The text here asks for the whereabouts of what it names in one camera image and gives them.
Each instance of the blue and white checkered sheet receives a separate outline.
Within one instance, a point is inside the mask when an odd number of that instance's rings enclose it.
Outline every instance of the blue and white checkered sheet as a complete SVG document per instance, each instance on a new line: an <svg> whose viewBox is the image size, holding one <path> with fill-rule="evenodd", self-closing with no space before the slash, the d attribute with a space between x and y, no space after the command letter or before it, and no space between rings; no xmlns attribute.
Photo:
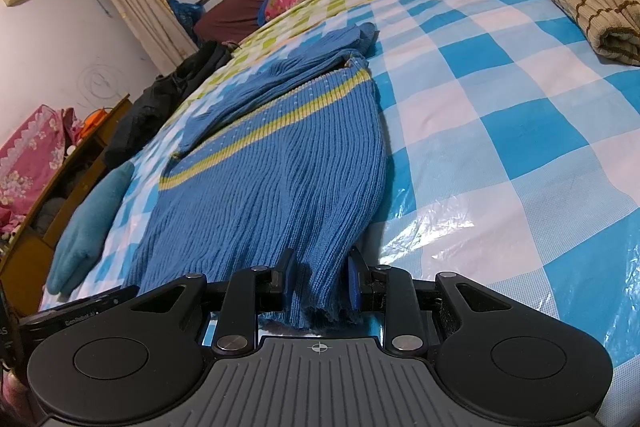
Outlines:
<svg viewBox="0 0 640 427"><path fill-rule="evenodd" d="M599 418L631 425L640 416L640 70L598 58L550 0L375 0L267 60L357 22L380 30L369 66L389 154L365 255L415 278L457 271L592 334L616 366ZM186 120L259 66L196 100L137 156L104 256L74 298L123 280Z"/></svg>

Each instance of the pink floral garment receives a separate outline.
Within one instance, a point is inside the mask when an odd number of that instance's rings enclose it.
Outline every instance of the pink floral garment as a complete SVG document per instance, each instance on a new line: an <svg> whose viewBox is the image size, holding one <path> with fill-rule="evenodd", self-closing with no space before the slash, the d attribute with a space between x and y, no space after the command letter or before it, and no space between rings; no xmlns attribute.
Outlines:
<svg viewBox="0 0 640 427"><path fill-rule="evenodd" d="M62 166L66 136L75 144L73 109L41 105L0 149L0 233L12 232Z"/></svg>

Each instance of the orange object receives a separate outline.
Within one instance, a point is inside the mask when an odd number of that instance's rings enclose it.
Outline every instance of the orange object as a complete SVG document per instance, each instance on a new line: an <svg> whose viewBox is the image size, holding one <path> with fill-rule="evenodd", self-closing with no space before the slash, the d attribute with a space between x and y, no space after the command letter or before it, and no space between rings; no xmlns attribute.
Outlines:
<svg viewBox="0 0 640 427"><path fill-rule="evenodd" d="M80 139L84 139L91 131L98 127L107 115L108 113L104 109L98 109L86 117L84 127L82 127L82 131L80 131Z"/></svg>

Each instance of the black device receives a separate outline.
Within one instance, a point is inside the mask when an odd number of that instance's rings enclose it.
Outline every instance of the black device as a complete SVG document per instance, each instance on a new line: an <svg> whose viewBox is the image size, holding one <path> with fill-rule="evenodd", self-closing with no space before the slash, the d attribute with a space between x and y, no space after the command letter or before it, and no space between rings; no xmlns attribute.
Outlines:
<svg viewBox="0 0 640 427"><path fill-rule="evenodd" d="M53 333L27 367L49 414L42 427L600 425L613 371L606 350L456 273L412 280L353 249L344 284L354 311L383 317L382 343L258 343L258 315L286 308L294 273L287 250L277 266L228 282L186 275ZM211 312L218 324L202 346ZM22 336L39 322L21 324Z"/></svg>

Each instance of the dark clothing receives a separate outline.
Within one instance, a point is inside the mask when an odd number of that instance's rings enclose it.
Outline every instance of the dark clothing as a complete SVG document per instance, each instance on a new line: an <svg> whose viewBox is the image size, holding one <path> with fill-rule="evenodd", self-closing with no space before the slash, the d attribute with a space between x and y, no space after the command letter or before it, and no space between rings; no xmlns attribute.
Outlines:
<svg viewBox="0 0 640 427"><path fill-rule="evenodd" d="M229 60L231 53L226 46L208 41L173 73L147 87L118 122L104 150L107 168L114 169L140 152L178 106Z"/></svg>

